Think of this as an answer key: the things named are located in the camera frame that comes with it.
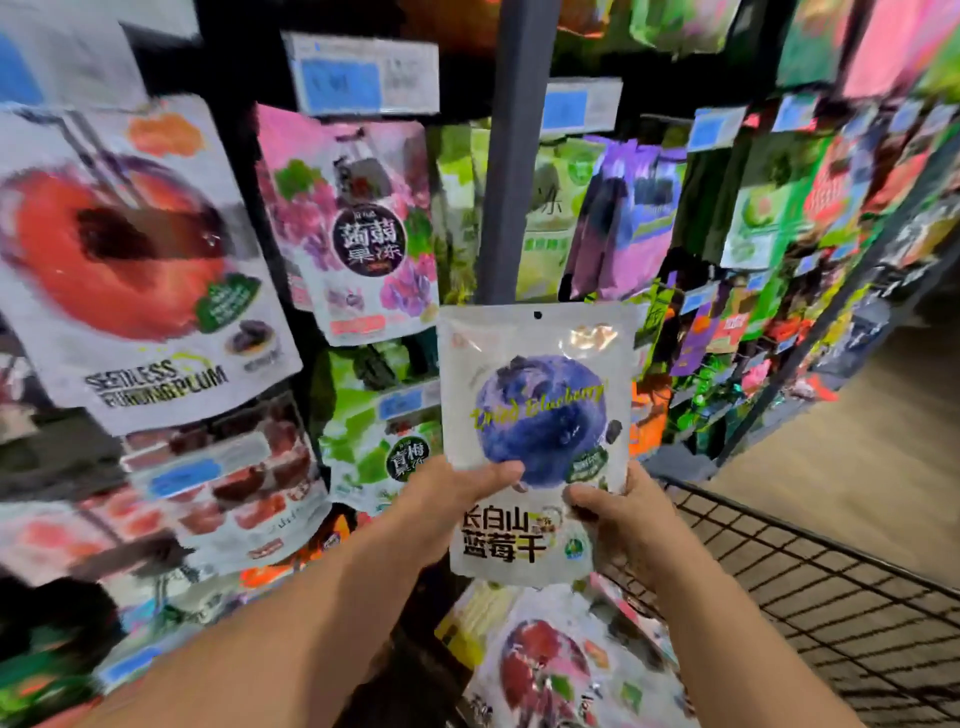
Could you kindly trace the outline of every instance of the hand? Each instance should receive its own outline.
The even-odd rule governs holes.
[[[442,455],[417,466],[396,502],[381,517],[415,538],[422,566],[440,561],[464,514],[480,500],[519,482],[523,463],[490,463],[472,471],[455,471]]]
[[[667,494],[636,461],[627,466],[624,495],[575,484],[566,489],[566,498],[599,517],[601,543],[624,552],[636,576],[651,589],[658,572],[671,569],[691,548],[702,548]]]

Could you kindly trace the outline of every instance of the left hand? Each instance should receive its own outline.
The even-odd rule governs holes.
[[[450,546],[454,527],[480,500],[517,483],[523,463],[490,463],[472,471],[456,471],[442,455],[421,463],[396,501],[381,517],[416,540],[422,566],[440,561]]]

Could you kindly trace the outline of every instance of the right hand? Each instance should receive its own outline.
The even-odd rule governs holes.
[[[690,548],[700,546],[669,496],[636,461],[627,466],[622,496],[578,483],[566,489],[566,498],[599,518],[601,540],[612,535],[614,548],[626,554],[648,588],[655,588],[661,570],[671,569]]]

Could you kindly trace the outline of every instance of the beige floor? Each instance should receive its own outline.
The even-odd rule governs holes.
[[[707,487],[960,588],[960,326],[902,328]]]

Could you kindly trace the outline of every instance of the shopping cart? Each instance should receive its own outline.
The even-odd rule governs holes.
[[[870,726],[960,726],[960,592],[664,479],[684,520],[787,641]],[[623,561],[634,606],[655,596]]]

